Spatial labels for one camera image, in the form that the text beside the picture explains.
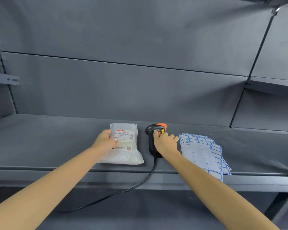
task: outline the barcode scanner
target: barcode scanner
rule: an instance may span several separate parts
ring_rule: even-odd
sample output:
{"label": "barcode scanner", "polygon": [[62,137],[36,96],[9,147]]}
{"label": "barcode scanner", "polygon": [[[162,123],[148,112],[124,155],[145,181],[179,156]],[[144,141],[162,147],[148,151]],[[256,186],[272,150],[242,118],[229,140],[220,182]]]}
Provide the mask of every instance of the barcode scanner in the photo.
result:
{"label": "barcode scanner", "polygon": [[148,146],[150,154],[152,154],[155,158],[162,158],[162,155],[157,151],[154,144],[154,130],[157,130],[159,135],[162,135],[164,132],[166,132],[166,123],[151,124],[145,129],[145,133],[148,135]]}

